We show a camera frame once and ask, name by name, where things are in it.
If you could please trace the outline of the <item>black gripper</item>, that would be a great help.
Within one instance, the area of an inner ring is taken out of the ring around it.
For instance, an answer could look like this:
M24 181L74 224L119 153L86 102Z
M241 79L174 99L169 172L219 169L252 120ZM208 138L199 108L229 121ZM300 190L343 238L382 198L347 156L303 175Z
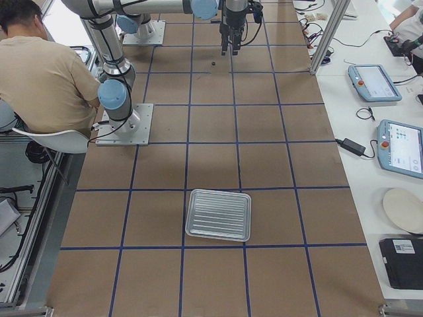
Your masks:
M229 26L224 20L220 21L219 31L221 34L221 54L226 55L228 44L231 43L232 56L238 55L243 42L243 32L246 20L242 19L237 25Z

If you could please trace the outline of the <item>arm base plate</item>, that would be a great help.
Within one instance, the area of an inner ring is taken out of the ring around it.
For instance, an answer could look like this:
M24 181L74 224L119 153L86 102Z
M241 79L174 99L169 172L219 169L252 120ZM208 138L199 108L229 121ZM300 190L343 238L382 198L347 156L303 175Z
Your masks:
M102 121L108 121L108 123L99 127L98 138L95 139L96 145L148 146L153 109L153 104L135 104L132 115L120 129L118 127L121 123L110 120L104 110Z
M124 46L161 46L165 35L166 22L150 20L142 24L134 34L125 34Z

